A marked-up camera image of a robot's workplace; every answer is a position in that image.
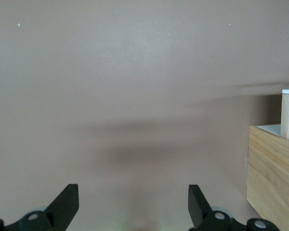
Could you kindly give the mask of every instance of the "beige wall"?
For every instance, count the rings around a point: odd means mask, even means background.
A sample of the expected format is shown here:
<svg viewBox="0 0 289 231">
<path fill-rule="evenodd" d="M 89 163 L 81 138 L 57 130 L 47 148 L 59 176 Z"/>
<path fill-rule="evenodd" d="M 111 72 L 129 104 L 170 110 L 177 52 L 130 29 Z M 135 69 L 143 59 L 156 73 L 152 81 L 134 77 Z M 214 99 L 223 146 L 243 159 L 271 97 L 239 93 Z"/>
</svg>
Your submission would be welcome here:
<svg viewBox="0 0 289 231">
<path fill-rule="evenodd" d="M 78 183 L 69 230 L 184 231 L 199 184 L 245 222 L 284 88 L 289 0 L 0 0 L 0 218 Z"/>
</svg>

